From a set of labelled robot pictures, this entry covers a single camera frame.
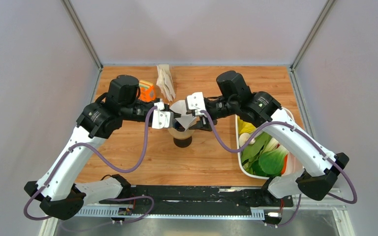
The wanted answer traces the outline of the brown glass carafe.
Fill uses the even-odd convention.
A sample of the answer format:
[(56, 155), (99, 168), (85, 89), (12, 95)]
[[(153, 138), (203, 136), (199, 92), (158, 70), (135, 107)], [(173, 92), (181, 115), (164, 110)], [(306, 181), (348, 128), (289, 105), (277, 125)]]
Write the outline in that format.
[(175, 146), (177, 146), (179, 148), (187, 148), (192, 143), (192, 136), (185, 138), (185, 139), (173, 138), (173, 142), (174, 142)]

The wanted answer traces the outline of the stack of paper coffee filters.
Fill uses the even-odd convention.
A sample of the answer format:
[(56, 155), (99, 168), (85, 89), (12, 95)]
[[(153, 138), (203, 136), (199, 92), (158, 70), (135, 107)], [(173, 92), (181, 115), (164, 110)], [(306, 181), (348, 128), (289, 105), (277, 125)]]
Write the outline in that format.
[(172, 102), (176, 98), (169, 64), (157, 65), (156, 85), (159, 87), (161, 93), (169, 102)]

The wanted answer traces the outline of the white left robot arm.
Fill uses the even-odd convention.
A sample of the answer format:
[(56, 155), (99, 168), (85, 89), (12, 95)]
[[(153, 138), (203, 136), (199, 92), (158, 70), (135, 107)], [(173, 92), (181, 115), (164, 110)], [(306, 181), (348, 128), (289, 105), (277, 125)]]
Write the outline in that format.
[(113, 79), (108, 91), (87, 105), (76, 121), (71, 137), (51, 168), (37, 181), (26, 183), (24, 190), (30, 200), (39, 201), (44, 219), (67, 220), (86, 205), (114, 199), (120, 204), (129, 201), (131, 190), (125, 187), (121, 174), (134, 167), (114, 167), (115, 175), (90, 183), (76, 183), (76, 179), (90, 157), (98, 154), (99, 147), (124, 121), (143, 122), (149, 128), (167, 129), (180, 117), (161, 99), (151, 102), (140, 100), (139, 80), (130, 75)]

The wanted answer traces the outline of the blue ribbed coffee dripper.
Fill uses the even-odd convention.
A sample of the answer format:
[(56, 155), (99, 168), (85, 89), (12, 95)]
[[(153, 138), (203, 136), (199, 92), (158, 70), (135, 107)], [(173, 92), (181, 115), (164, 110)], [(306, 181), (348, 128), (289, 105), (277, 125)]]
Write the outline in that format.
[(174, 128), (178, 132), (184, 132), (185, 131), (185, 128), (176, 119), (172, 120), (172, 128)]

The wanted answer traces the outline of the white paper coffee filter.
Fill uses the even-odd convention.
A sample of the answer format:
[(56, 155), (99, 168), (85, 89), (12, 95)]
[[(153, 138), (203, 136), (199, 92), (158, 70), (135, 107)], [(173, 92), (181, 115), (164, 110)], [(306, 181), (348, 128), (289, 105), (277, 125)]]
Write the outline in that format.
[(179, 123), (185, 128), (185, 130), (189, 129), (193, 125), (196, 118), (192, 116), (192, 114), (186, 114), (187, 110), (185, 100), (176, 101), (171, 105), (171, 108), (172, 110), (182, 114), (180, 118), (175, 119), (179, 121)]

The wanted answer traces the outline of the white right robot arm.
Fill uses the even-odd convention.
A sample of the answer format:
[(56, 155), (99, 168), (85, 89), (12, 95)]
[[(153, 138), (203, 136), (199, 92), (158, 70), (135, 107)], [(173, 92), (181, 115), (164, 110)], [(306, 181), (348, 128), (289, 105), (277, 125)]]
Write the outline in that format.
[(216, 82), (221, 95), (209, 99), (201, 92), (186, 97), (187, 113), (200, 120), (194, 129), (216, 130), (216, 121), (231, 115), (252, 124), (252, 138), (265, 132), (275, 138), (302, 164), (302, 169), (280, 176), (269, 173), (261, 192), (262, 201), (275, 205), (288, 195), (304, 194), (316, 201), (331, 195), (339, 175), (345, 175), (349, 157), (334, 153), (306, 133), (270, 94), (252, 92), (243, 76), (233, 70), (220, 74)]

